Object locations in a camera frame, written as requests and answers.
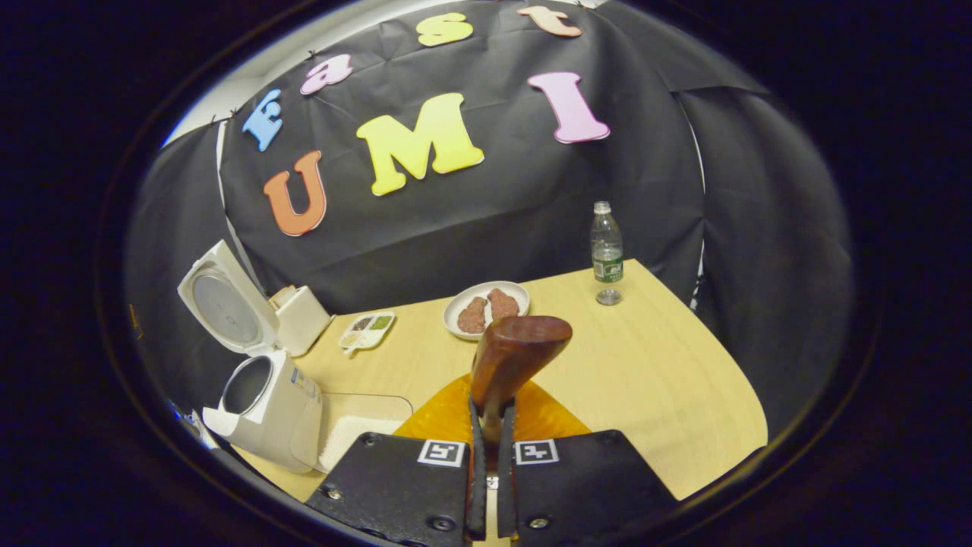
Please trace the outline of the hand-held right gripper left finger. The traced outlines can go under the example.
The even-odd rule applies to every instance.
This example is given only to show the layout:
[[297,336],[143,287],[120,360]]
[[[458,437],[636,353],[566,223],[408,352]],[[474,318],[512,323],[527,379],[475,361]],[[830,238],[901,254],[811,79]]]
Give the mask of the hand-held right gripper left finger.
[[393,544],[471,546],[487,535],[487,461],[462,376],[396,432],[361,433],[307,505]]

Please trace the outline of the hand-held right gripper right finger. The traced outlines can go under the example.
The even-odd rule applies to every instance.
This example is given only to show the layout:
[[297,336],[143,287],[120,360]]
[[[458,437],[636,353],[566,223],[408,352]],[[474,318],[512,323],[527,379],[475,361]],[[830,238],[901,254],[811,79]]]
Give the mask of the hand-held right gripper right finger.
[[497,536],[514,546],[608,546],[676,506],[624,433],[593,432],[535,382],[503,410]]

